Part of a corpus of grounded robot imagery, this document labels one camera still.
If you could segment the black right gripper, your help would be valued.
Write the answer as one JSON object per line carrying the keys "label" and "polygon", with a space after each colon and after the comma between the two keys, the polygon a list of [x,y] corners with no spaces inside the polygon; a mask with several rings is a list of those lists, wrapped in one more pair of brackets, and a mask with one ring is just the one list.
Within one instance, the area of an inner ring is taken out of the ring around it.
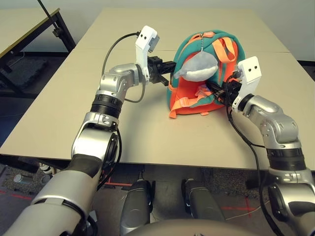
{"label": "black right gripper", "polygon": [[231,106],[233,101],[239,94],[242,84],[238,81],[229,81],[220,87],[216,83],[206,82],[207,88],[213,93],[216,101],[224,103],[226,106]]}

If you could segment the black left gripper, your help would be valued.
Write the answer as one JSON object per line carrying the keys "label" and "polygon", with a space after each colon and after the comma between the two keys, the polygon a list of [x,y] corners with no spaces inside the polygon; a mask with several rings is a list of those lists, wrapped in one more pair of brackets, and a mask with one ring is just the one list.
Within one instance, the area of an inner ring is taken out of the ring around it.
{"label": "black left gripper", "polygon": [[169,81],[158,71],[160,65],[161,74],[173,73],[176,67],[176,63],[173,61],[162,62],[162,59],[157,56],[148,57],[149,81],[153,84],[162,83],[164,86],[168,86]]}

